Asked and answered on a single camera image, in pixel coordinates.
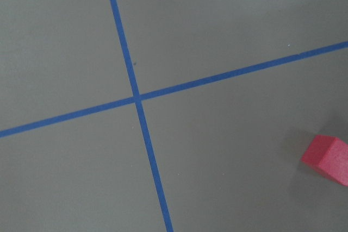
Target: gray floor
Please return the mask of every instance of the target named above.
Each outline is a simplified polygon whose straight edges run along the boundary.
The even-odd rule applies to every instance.
[[[118,0],[140,93],[347,41],[346,0]],[[0,129],[132,96],[109,0],[0,2]],[[347,231],[348,49],[144,101],[174,231]],[[165,231],[134,104],[0,139],[3,231]]]

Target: blue line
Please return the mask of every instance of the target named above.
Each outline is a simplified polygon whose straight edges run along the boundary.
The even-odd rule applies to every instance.
[[[335,45],[321,47],[321,48],[314,49],[311,51],[306,51],[306,52],[303,52],[300,54],[290,55],[288,57],[283,57],[283,58],[278,58],[278,59],[267,61],[267,62],[262,62],[260,64],[240,68],[240,69],[229,71],[229,72],[216,74],[214,76],[209,76],[209,77],[201,78],[198,80],[189,81],[187,83],[166,87],[166,88],[163,88],[160,90],[156,90],[156,91],[142,94],[140,96],[140,98],[142,101],[147,100],[147,99],[152,99],[152,98],[156,98],[159,96],[168,95],[170,93],[180,92],[180,91],[194,88],[197,86],[210,84],[210,83],[213,83],[216,81],[221,81],[221,80],[233,78],[236,76],[241,76],[243,74],[260,71],[260,70],[267,69],[270,67],[287,64],[289,62],[294,62],[294,61],[302,60],[305,58],[314,57],[316,55],[325,54],[325,53],[337,51],[337,50],[344,49],[344,48],[348,48],[348,41],[342,42],[342,43],[337,43]]]
[[[89,114],[95,114],[97,112],[110,110],[110,109],[113,109],[113,108],[117,108],[117,107],[121,107],[121,106],[124,106],[124,105],[127,105],[127,104],[131,104],[131,103],[134,103],[133,97],[122,99],[122,100],[118,100],[118,101],[114,101],[114,102],[111,102],[111,103],[101,104],[101,105],[94,106],[94,107],[89,107],[89,108],[86,108],[86,109],[83,109],[83,110],[70,112],[68,114],[55,116],[55,117],[52,117],[52,118],[48,118],[48,119],[44,119],[44,120],[40,120],[40,121],[37,121],[37,122],[28,123],[28,124],[24,124],[24,125],[17,126],[17,127],[14,127],[14,128],[10,128],[10,129],[6,129],[6,130],[1,130],[0,131],[0,138],[6,137],[6,136],[10,136],[10,135],[14,135],[14,134],[17,134],[17,133],[22,133],[24,131],[29,131],[29,130],[45,127],[45,126],[56,124],[56,123],[59,123],[59,122],[65,122],[65,121],[68,121],[68,120],[71,120],[71,119],[75,119],[75,118],[79,118],[79,117],[83,117],[83,116],[86,116],[86,115],[89,115]]]
[[[125,31],[123,30],[123,25],[122,25],[122,21],[121,21],[119,7],[117,5],[117,0],[110,0],[110,4],[111,4],[111,8],[112,8],[113,14],[114,14],[117,32],[119,34],[119,39],[120,39],[120,44],[121,44],[121,48],[122,48],[122,52],[123,52],[123,57],[124,57],[125,63],[126,63],[126,68],[127,68],[127,72],[128,72],[128,76],[129,76],[129,82],[130,82],[130,85],[132,87],[136,111],[138,112],[141,131],[142,131],[142,135],[144,137],[147,156],[148,156],[148,160],[150,162],[152,176],[153,176],[154,184],[156,187],[157,196],[159,199],[159,204],[160,204],[160,207],[162,210],[164,223],[165,223],[167,232],[173,232],[173,226],[172,226],[172,222],[171,222],[170,215],[169,215],[168,205],[167,205],[167,202],[165,199],[164,190],[163,190],[163,186],[162,186],[162,182],[160,179],[158,166],[157,166],[157,162],[156,162],[156,157],[155,157],[153,147],[152,147],[150,132],[148,131],[146,117],[145,117],[144,109],[142,107],[142,103],[141,103],[141,99],[140,99],[138,84],[136,82],[136,77],[135,77],[133,64],[132,64],[132,60],[131,60],[131,55],[130,55],[129,50],[128,50]]]

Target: blue tape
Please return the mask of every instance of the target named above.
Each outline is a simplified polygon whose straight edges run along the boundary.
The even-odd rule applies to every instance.
[[[178,84],[178,85],[174,85],[171,87],[166,87],[166,88],[163,88],[160,90],[145,93],[145,94],[141,95],[140,98],[141,98],[141,100],[152,99],[152,98],[156,98],[159,96],[168,95],[170,93],[180,92],[180,91],[183,91],[186,89],[198,87],[201,85],[210,84],[210,83],[213,83],[216,81],[221,81],[221,80],[233,78],[236,76],[241,76],[242,74],[260,71],[260,70],[267,69],[270,67],[287,64],[289,62],[294,62],[294,61],[302,60],[305,58],[314,57],[314,56],[317,56],[320,54],[325,54],[325,53],[337,51],[337,50],[344,49],[344,48],[348,48],[348,41],[342,42],[342,43],[337,43],[335,45],[321,47],[321,48],[314,49],[311,51],[306,51],[306,52],[303,52],[300,54],[290,55],[288,57],[283,57],[283,58],[278,58],[278,59],[267,61],[267,62],[262,62],[260,64],[240,68],[240,69],[229,71],[226,73],[220,73],[220,74],[216,74],[214,76],[209,76],[209,77],[201,78],[198,80],[189,81],[187,83]]]
[[[128,50],[125,31],[123,30],[123,25],[122,25],[122,21],[121,21],[121,15],[120,15],[119,7],[117,4],[117,0],[110,0],[110,4],[111,4],[111,8],[113,10],[115,24],[116,24],[117,32],[119,35],[122,52],[123,52],[123,57],[124,57],[125,63],[126,63],[126,68],[127,68],[127,72],[128,72],[128,76],[129,76],[129,82],[130,82],[130,85],[132,87],[136,111],[138,113],[141,131],[142,131],[142,135],[144,137],[147,156],[148,156],[148,160],[150,162],[152,176],[153,176],[154,184],[156,187],[157,196],[159,199],[159,204],[161,207],[164,223],[165,223],[167,232],[173,232],[173,226],[172,226],[172,222],[171,222],[169,211],[168,211],[168,205],[167,205],[167,202],[165,199],[164,190],[162,187],[162,182],[160,179],[158,166],[157,166],[157,162],[156,162],[156,157],[155,157],[153,147],[152,147],[150,132],[148,131],[146,117],[145,117],[144,109],[142,107],[142,103],[141,103],[141,99],[140,99],[138,84],[136,82],[133,64],[132,64],[132,60],[131,60],[131,55],[130,55],[129,50]]]
[[[71,119],[75,119],[75,118],[79,118],[79,117],[83,117],[83,116],[86,116],[86,115],[89,115],[89,114],[95,114],[97,112],[110,110],[110,109],[113,109],[113,108],[117,108],[117,107],[121,107],[121,106],[124,106],[124,105],[127,105],[127,104],[131,104],[131,103],[134,103],[133,97],[122,99],[122,100],[118,100],[118,101],[114,101],[114,102],[111,102],[111,103],[101,104],[101,105],[94,106],[94,107],[89,107],[89,108],[86,108],[86,109],[83,109],[83,110],[70,112],[68,114],[55,116],[55,117],[52,117],[52,118],[48,118],[48,119],[44,119],[44,120],[40,120],[40,121],[37,121],[37,122],[28,123],[28,124],[24,124],[24,125],[17,126],[17,127],[14,127],[14,128],[10,128],[10,129],[6,129],[6,130],[1,130],[0,131],[0,138],[6,137],[6,136],[10,136],[10,135],[14,135],[14,134],[17,134],[17,133],[22,133],[24,131],[29,131],[29,130],[45,127],[45,126],[56,124],[56,123],[59,123],[59,122],[65,122],[65,121],[68,121],[68,120],[71,120]]]

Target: red cube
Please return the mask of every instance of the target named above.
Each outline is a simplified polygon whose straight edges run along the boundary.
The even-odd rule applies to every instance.
[[[348,186],[348,145],[339,138],[317,135],[301,161],[325,178]]]

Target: red box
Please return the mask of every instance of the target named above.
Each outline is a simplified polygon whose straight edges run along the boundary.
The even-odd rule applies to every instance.
[[[301,161],[325,178],[348,186],[348,145],[339,138],[317,135]]]

